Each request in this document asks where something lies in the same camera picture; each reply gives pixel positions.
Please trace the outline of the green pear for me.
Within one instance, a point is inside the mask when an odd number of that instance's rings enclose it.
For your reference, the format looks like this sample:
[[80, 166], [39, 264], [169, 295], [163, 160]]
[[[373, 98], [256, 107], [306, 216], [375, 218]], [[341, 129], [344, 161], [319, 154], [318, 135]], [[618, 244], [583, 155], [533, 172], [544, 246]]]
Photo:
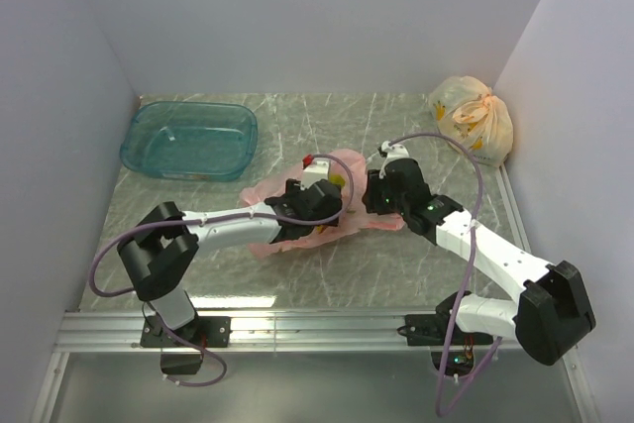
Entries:
[[346, 179], [339, 174], [331, 174], [329, 176], [329, 181], [341, 188], [343, 188], [346, 185]]

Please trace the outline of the pink plastic bag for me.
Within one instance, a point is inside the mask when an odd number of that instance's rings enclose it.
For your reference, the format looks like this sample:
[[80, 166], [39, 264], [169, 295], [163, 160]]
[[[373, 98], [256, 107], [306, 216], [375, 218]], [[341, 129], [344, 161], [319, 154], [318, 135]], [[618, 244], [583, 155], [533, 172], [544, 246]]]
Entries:
[[[353, 201], [345, 216], [340, 219], [336, 227], [326, 227], [324, 233], [317, 234], [316, 229], [306, 237], [296, 241], [286, 241], [276, 244], [250, 244], [252, 254], [263, 259], [275, 253], [287, 252], [295, 249], [313, 249], [337, 241], [346, 236], [356, 234], [363, 229], [377, 229], [384, 231], [398, 231], [404, 222], [397, 214], [375, 215], [366, 212], [362, 197], [366, 191], [367, 168], [366, 159], [356, 151], [338, 149], [331, 151], [331, 155], [342, 160], [351, 170], [354, 180]], [[240, 193], [243, 206], [251, 206], [264, 201], [271, 196], [279, 196], [284, 192], [285, 182], [289, 178], [299, 178], [302, 165], [296, 163], [286, 170], [262, 179], [252, 187], [244, 188]]]

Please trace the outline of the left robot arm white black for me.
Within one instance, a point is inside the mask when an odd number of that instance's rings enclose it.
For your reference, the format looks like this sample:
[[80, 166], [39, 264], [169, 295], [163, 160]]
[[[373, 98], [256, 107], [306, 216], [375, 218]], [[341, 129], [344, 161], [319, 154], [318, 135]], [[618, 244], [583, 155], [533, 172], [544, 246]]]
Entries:
[[205, 342], [198, 313], [181, 286], [201, 250], [277, 244], [310, 235], [319, 225], [336, 226], [342, 190], [321, 179], [307, 188], [286, 181], [282, 195], [226, 214], [184, 212], [173, 202], [156, 207], [140, 232], [117, 245], [138, 298], [158, 315], [158, 327], [178, 346]]

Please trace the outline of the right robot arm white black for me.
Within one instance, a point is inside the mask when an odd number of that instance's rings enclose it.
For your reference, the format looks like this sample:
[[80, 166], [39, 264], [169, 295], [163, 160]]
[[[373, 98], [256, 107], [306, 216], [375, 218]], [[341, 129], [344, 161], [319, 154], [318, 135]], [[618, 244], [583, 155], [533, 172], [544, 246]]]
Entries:
[[415, 159], [368, 171], [362, 201], [368, 213], [395, 213], [414, 234], [473, 259], [508, 296], [451, 295], [436, 307], [423, 337], [453, 344], [468, 335], [480, 343], [513, 339], [535, 361], [551, 366], [595, 328], [581, 272], [573, 264], [530, 255], [474, 220], [457, 201], [432, 193]]

